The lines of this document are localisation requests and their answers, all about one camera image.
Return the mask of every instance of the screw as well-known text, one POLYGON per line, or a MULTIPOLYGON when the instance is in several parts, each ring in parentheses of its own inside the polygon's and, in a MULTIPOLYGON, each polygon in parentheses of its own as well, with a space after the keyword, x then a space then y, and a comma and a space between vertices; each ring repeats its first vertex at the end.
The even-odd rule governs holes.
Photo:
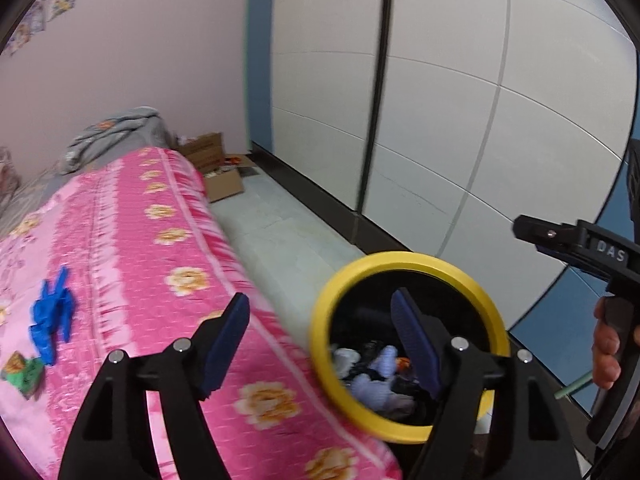
POLYGON ((518 359, 520 359, 523 363, 530 363, 533 361, 533 354, 526 348, 521 348, 520 350, 518 350, 518 353, 516 355, 518 356, 518 359))
POLYGON ((453 346, 453 348, 455 348, 456 350, 459 350, 462 352, 462 351, 465 351, 467 348, 469 348, 469 341, 467 341, 463 337, 456 336, 451 340, 451 346, 453 346))
POLYGON ((124 359, 124 352, 122 350, 114 350, 113 352, 109 352, 107 356, 110 363, 116 364, 124 359))
POLYGON ((188 337, 181 337, 174 341, 174 350, 178 352, 185 352, 191 348, 191 339, 188 337))

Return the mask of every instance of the white wardrobe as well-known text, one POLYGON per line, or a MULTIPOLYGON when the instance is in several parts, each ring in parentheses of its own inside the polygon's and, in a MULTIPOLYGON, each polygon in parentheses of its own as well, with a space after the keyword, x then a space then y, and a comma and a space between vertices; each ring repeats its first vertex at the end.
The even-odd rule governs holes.
POLYGON ((380 0, 273 0, 273 153, 355 208, 380 0))
MULTIPOLYGON (((380 0, 274 0, 274 153, 354 208, 380 0)), ((393 0, 364 211, 460 267, 512 326, 562 264, 511 234, 593 221, 621 163, 636 50, 603 0, 393 0)))

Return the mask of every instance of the floor tile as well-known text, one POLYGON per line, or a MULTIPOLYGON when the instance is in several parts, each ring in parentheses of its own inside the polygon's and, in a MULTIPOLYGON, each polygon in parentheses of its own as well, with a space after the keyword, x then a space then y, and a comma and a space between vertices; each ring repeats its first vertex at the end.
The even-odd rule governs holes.
POLYGON ((363 253, 261 171, 243 183, 244 193, 210 209, 249 279, 306 349, 318 294, 337 270, 363 253))

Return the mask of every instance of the finger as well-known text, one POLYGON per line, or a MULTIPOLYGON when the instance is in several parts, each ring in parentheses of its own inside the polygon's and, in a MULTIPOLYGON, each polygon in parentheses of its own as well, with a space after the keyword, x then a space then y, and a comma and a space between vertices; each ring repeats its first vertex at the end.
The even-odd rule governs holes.
POLYGON ((596 303, 596 308, 593 311, 593 315, 597 319, 604 319, 604 303, 605 298, 600 298, 596 303))
POLYGON ((599 321, 593 331, 593 343, 604 354, 613 355, 620 348, 618 333, 609 325, 599 321))
POLYGON ((610 355, 593 349, 593 382, 604 388, 620 376, 620 364, 610 355))

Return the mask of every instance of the trash bin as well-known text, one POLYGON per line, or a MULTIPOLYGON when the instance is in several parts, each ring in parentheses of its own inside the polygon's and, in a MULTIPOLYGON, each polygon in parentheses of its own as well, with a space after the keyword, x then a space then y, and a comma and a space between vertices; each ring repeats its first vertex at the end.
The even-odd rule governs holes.
MULTIPOLYGON (((318 297, 310 326, 311 359, 328 397, 361 430, 396 444, 420 444, 431 433, 437 405, 426 396, 424 425, 401 424, 369 410, 351 397, 335 375, 330 346, 346 348, 371 340, 396 346, 406 355, 390 319, 391 295, 404 286, 418 307, 439 317, 451 335, 483 351, 509 355, 509 339, 495 305, 482 288, 457 267, 426 254, 393 251, 365 256, 341 269, 318 297), (362 316, 362 307, 367 315, 362 316)), ((478 418, 492 406, 494 393, 482 395, 478 418)))

